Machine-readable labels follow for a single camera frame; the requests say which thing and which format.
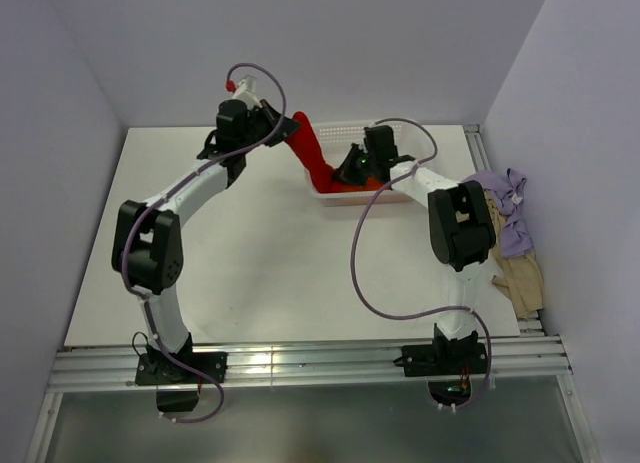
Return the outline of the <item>red t-shirt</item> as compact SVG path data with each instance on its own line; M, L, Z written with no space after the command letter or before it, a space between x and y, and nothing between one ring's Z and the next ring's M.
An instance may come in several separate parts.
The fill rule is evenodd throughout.
M300 129L285 142L308 172L313 187L320 194L341 193L340 183L332 178L335 169L324 159L309 118L304 112L297 111L292 119L300 124Z

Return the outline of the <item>white plastic basket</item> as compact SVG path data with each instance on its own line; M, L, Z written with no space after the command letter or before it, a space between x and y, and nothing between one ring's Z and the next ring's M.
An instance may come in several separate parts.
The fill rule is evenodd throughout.
M354 122L312 123L325 161L332 167L338 167L345 159L352 143L364 144L364 128L369 126L366 120ZM401 155L411 155L417 160L427 158L433 153L433 145L423 131L402 122L390 122L394 140ZM374 194L372 191L346 193L319 193L314 187L311 176L305 170L306 186L311 196L322 206L366 205Z

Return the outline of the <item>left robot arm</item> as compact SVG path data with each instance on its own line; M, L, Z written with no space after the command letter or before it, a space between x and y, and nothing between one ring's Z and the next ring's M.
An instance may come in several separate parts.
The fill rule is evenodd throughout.
M172 382L187 380L195 369L192 336L176 290L184 266L184 225L235 183L248 152L284 142L300 127L299 119L277 112L265 100L255 106L226 100L187 174L154 197L120 206L111 265L141 304L148 329L146 369Z

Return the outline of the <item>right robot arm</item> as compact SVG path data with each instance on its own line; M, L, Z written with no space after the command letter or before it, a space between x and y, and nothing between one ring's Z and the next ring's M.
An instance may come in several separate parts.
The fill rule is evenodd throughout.
M438 155L437 142L426 128L406 118L397 121L416 125L431 142L433 153L422 159L402 155L389 125L392 121L385 118L365 128L364 142L352 146L338 170L339 176L356 185L369 177L382 184L356 225L350 250L350 276L360 301L384 319L409 321L435 315L433 361L441 371L452 373L476 351L484 359L489 358L490 345L479 342L478 331L487 331L488 327L478 314L474 291L483 265L496 244L495 230L480 183L453 180L427 168L426 164ZM358 240L373 203L386 190L402 193L428 211L431 249L450 279L446 284L447 304L443 307L410 315L391 315L374 308L361 290L356 270Z

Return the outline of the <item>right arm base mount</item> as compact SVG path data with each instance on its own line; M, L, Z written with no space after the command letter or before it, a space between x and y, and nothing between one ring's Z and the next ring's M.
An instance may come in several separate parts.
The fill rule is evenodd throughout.
M477 330L461 339L448 339L437 330L430 343L404 345L393 360L406 378L425 378L436 407L452 413L472 401L473 376L482 376L482 389L488 388L491 364L491 343L481 342Z

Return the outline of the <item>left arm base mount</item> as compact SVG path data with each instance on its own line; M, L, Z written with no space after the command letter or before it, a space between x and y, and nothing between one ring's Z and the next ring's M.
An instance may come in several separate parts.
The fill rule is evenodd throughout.
M212 377L217 383L224 382L227 357L226 352L196 352L186 357L174 355L175 359ZM139 357L134 379L138 387L156 389L156 407L159 411L178 416L196 408L204 383L201 375L176 366L153 348Z

